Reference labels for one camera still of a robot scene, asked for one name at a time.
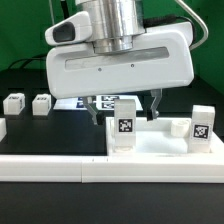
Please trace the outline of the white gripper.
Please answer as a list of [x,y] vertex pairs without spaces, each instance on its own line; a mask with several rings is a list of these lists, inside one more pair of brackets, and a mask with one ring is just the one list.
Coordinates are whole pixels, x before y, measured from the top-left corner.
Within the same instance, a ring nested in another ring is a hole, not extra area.
[[90,43],[55,47],[46,59],[50,93],[57,99],[84,97],[93,123],[102,125],[103,114],[87,96],[151,90],[146,117],[154,120],[161,89],[187,86],[194,78],[192,39],[191,24],[182,22],[148,28],[133,38],[133,48],[126,52],[100,55]]

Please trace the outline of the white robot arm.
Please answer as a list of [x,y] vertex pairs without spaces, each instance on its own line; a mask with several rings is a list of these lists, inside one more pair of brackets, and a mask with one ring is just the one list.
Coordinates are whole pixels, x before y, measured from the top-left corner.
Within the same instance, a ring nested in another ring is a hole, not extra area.
[[79,12],[45,31],[53,47],[46,57],[50,93],[83,98],[100,124],[92,97],[149,90],[154,101],[146,116],[157,118],[162,91],[193,80],[191,23],[147,21],[141,0],[75,2]]

